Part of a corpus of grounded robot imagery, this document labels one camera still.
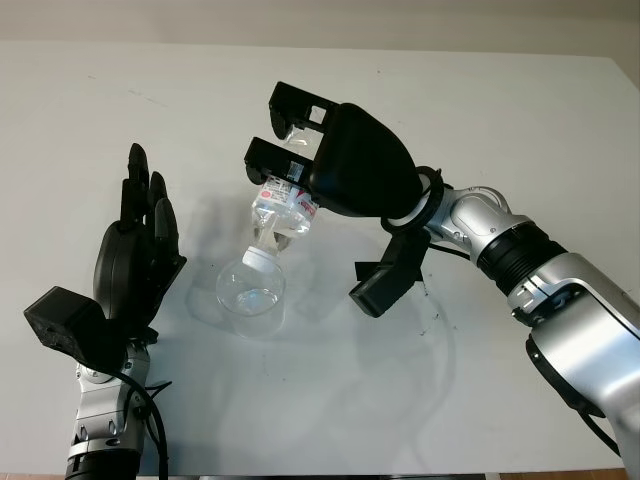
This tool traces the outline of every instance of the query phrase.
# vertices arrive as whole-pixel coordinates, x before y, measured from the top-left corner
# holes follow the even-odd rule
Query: white wall
[[[638,85],[638,0],[0,0],[0,39],[613,58]]]

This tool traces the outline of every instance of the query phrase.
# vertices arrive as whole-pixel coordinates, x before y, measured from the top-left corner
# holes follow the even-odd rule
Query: silver robotic arm
[[[324,110],[321,120],[312,119],[314,108]],[[360,107],[279,82],[269,111],[278,138],[296,127],[322,133],[322,141],[310,160],[254,138],[245,155],[249,179],[279,177],[335,213],[380,218],[392,235],[350,293],[365,313],[382,315],[411,288],[428,248],[468,258],[531,328],[526,348],[538,371],[618,453],[592,416],[609,420],[629,475],[640,480],[640,309],[622,289],[511,213],[498,191],[454,190],[440,171],[416,167],[402,142]]]
[[[390,223],[410,222],[429,195]],[[512,315],[532,328],[527,353],[536,368],[590,426],[591,415],[608,419],[630,477],[640,478],[640,307],[582,256],[512,214],[492,188],[445,188],[424,228],[496,280]]]

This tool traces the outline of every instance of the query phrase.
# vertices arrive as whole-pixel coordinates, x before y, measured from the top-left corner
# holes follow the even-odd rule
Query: bottle label
[[[318,210],[318,204],[311,200],[311,195],[280,178],[269,177],[258,195],[269,202],[295,208],[309,219]]]

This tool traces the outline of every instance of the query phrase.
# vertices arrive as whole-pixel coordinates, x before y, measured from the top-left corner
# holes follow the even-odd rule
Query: black ribbed joint
[[[509,295],[527,275],[565,252],[533,222],[523,223],[487,245],[478,257],[478,267]]]

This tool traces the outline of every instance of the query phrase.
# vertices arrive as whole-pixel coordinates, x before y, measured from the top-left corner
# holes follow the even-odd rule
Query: wire
[[[167,388],[169,385],[171,385],[173,382],[172,381],[168,381],[165,383],[162,383],[160,385],[153,385],[151,387],[144,387],[145,390],[150,390],[153,391],[153,393],[151,394],[151,398],[156,398],[156,396],[162,392],[162,390],[164,390],[165,388]],[[153,428],[151,428],[151,422],[149,421],[149,416],[147,416],[147,418],[145,418],[144,420],[145,425],[147,426],[147,432],[149,432],[149,437],[151,437],[151,440],[153,441],[153,443],[156,445],[156,448],[158,448],[159,446],[159,442],[158,439],[156,437],[156,434],[153,431]]]
[[[159,480],[168,480],[169,455],[167,453],[167,436],[165,434],[162,417],[160,416],[160,411],[158,410],[156,403],[153,401],[153,398],[147,393],[145,388],[142,387],[133,378],[121,372],[110,372],[109,374],[129,385],[132,390],[134,390],[138,395],[142,397],[142,400],[150,410],[153,421],[156,424],[156,429],[158,430],[158,437],[152,437],[152,440],[154,441],[156,448],[158,449],[158,478]],[[146,421],[147,425],[149,425],[149,417],[147,417]]]
[[[151,398],[156,398],[156,396],[162,392],[162,390],[164,390],[165,388],[167,388],[169,385],[171,385],[173,382],[172,381],[168,381],[165,383],[162,383],[160,385],[154,385],[152,387],[144,387],[145,390],[149,390],[149,391],[153,391],[153,393],[151,394]]]
[[[584,420],[584,423],[587,424],[587,427],[589,427],[591,431],[595,433],[596,436],[600,440],[602,440],[607,447],[611,449],[613,453],[620,456],[620,449],[618,448],[618,444],[615,442],[615,440],[613,440],[613,438],[607,435],[606,432],[600,428],[600,426],[593,420],[593,418],[591,418],[591,415],[581,411],[578,411],[578,415],[580,415],[580,418]]]
[[[464,258],[465,260],[471,260],[471,257],[461,252],[460,250],[454,250],[453,248],[441,247],[440,245],[436,245],[435,243],[430,243],[429,248],[437,250],[439,252],[449,253],[451,255],[455,255],[456,257]]]

